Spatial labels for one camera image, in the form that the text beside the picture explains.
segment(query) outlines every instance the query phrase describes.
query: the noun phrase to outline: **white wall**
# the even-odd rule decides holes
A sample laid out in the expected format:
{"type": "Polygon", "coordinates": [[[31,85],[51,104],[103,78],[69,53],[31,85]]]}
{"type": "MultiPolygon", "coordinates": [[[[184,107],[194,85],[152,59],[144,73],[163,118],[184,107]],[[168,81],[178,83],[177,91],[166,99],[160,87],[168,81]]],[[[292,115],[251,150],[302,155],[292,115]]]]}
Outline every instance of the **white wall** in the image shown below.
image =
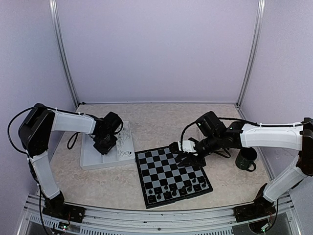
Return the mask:
{"type": "MultiPolygon", "coordinates": [[[[0,228],[12,235],[30,192],[36,186],[26,156],[10,145],[10,119],[37,102],[73,110],[47,0],[0,1],[0,228]]],[[[21,147],[17,129],[12,137],[21,147]]],[[[51,137],[53,152],[60,134],[51,137]]]]}
{"type": "Polygon", "coordinates": [[[57,3],[80,101],[237,101],[257,0],[57,3]]]}
{"type": "MultiPolygon", "coordinates": [[[[267,1],[251,81],[243,103],[249,120],[287,123],[313,118],[313,2],[267,1]]],[[[277,176],[296,152],[264,148],[277,176]]],[[[291,192],[304,235],[313,234],[313,180],[291,192]]]]}

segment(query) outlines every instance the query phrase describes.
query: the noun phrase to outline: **green mug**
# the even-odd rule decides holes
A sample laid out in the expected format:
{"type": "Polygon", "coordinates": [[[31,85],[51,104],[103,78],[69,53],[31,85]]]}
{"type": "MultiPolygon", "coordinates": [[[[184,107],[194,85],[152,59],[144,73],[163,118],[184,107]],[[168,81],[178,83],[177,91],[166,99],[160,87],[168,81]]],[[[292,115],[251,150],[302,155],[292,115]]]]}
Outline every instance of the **green mug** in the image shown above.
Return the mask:
{"type": "Polygon", "coordinates": [[[256,164],[254,161],[257,159],[257,157],[258,154],[254,148],[242,148],[236,158],[236,166],[240,170],[253,172],[256,170],[256,164]]]}

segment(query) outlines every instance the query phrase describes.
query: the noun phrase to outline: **white box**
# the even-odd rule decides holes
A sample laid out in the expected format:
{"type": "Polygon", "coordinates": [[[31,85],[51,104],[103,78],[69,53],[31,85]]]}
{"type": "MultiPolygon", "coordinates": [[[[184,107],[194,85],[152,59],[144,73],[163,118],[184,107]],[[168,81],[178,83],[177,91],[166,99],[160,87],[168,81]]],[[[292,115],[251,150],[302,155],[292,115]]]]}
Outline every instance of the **white box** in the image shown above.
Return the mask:
{"type": "Polygon", "coordinates": [[[83,170],[101,169],[117,165],[135,163],[135,152],[129,121],[124,122],[123,129],[117,135],[116,146],[107,155],[102,155],[94,147],[92,138],[83,134],[80,167],[83,170]]]}

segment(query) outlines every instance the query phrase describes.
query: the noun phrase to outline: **black and white checkered board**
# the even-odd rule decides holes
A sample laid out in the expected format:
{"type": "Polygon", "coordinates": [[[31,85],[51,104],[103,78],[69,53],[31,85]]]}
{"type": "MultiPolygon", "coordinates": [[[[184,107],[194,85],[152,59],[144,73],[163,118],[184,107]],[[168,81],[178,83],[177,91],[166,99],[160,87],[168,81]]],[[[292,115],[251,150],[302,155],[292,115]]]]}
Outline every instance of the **black and white checkered board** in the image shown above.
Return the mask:
{"type": "Polygon", "coordinates": [[[147,209],[213,191],[203,168],[178,167],[177,154],[172,154],[168,146],[135,155],[147,209]]]}

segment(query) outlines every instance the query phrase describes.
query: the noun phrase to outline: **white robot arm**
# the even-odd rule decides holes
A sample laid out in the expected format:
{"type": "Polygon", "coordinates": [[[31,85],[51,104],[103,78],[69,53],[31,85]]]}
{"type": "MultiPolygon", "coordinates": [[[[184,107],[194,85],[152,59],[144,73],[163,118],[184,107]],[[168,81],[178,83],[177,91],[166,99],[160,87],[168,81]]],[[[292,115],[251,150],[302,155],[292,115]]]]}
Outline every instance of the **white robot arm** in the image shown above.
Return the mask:
{"type": "Polygon", "coordinates": [[[299,151],[298,158],[273,181],[261,187],[252,204],[234,209],[237,222],[263,217],[269,212],[275,213],[274,201],[306,177],[313,176],[313,120],[304,118],[303,122],[298,123],[263,125],[237,119],[226,128],[221,119],[236,120],[218,118],[213,112],[206,113],[190,124],[196,124],[206,138],[201,141],[193,138],[183,141],[183,133],[190,126],[188,125],[180,141],[170,145],[171,151],[179,154],[180,165],[184,166],[204,166],[204,157],[220,149],[227,152],[229,148],[259,146],[299,151]]]}
{"type": "Polygon", "coordinates": [[[71,221],[81,222],[84,208],[64,204],[62,192],[56,185],[48,159],[48,143],[52,131],[73,131],[90,134],[94,148],[101,154],[107,154],[116,145],[118,132],[123,121],[115,113],[109,112],[98,118],[82,113],[58,111],[36,104],[21,124],[19,137],[28,156],[29,167],[34,179],[40,185],[45,198],[44,214],[71,221]]]}

